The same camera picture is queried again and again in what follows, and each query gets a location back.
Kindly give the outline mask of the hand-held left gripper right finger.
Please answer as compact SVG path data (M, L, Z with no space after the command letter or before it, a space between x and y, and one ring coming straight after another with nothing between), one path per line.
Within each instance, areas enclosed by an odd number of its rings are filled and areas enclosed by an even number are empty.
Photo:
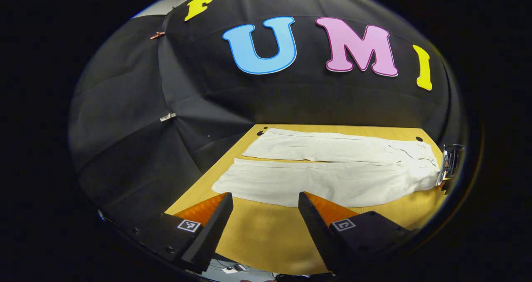
M333 274L364 274L383 265L418 233L376 211L357 213L307 191L298 195L298 210Z

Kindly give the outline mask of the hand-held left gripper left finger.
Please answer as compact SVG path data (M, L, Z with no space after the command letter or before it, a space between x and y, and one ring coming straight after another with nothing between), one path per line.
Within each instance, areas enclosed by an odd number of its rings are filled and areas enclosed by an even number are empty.
M232 210L232 194L225 192L133 226L133 239L167 263L201 274L210 265Z

